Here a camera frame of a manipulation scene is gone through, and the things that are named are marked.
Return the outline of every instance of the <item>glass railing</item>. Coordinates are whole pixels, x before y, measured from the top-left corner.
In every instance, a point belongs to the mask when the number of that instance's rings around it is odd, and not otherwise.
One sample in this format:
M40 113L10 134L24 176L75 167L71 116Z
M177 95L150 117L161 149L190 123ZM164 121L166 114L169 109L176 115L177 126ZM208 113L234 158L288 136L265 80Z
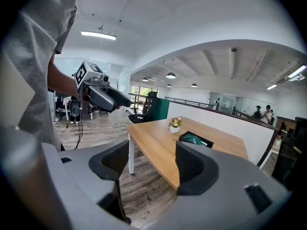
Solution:
M165 97L165 99L169 100L169 101L178 102L178 103L184 103L184 104L193 105L193 106L199 106L199 107L211 108L211 109L214 108L214 105L206 104L206 103L201 103L201 102L188 101L188 100L172 98L172 97Z

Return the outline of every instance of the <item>potted plant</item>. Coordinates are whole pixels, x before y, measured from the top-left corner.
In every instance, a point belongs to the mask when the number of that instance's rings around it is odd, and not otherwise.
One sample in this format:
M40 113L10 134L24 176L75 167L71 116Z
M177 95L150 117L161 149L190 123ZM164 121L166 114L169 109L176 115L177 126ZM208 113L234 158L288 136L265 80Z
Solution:
M169 126L169 131L172 134L178 133L181 126L181 118L180 117L173 118L172 121L169 122L168 126Z
M281 139L281 137L280 137L280 135L278 135L276 139L277 139L277 141L276 141L276 145L279 145L279 144L280 144L280 142L281 142L281 140L282 140L282 139Z

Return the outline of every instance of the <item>cable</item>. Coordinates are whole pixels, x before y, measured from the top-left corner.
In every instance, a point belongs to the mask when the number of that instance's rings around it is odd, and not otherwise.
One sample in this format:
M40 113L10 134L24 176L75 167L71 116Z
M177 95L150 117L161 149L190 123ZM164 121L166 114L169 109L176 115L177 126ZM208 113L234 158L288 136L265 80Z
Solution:
M60 135L60 138L62 137L63 133L67 130L67 128L68 128L68 124L66 125L66 129L64 129L64 130L62 131L62 133L61 133L61 135Z
M78 145L79 145L80 140L83 136L82 111L80 112L80 122L78 123L78 135L79 135L78 142L77 142L77 145L74 148L74 150L78 149Z

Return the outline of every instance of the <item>green bag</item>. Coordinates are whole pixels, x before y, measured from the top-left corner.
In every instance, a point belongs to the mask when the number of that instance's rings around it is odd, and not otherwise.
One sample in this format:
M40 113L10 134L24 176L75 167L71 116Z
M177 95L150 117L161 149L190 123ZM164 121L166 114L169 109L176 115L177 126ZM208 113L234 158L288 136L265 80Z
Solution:
M201 145L201 146L207 146L208 144L203 142L201 139L199 139L198 137L194 136L194 135L185 135L183 137L184 139L186 139L187 141L189 141L190 143L196 144L196 145Z

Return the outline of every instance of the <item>black box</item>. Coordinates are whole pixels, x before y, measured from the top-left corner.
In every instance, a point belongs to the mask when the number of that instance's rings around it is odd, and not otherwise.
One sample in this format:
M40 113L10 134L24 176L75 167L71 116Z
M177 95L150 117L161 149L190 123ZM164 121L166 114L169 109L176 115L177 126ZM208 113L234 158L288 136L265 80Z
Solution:
M201 139L203 142L205 142L207 144L207 147L208 148L212 148L213 146L213 142L212 141L209 141L203 137L200 137L198 135L195 135L194 133L190 132L190 131L187 131L186 133L182 134L181 136L179 136L179 141L184 141L184 142L188 142L188 143L191 143L189 142L188 140L184 139L183 137L186 136L186 135L193 135L193 136L196 136L198 137L199 139Z

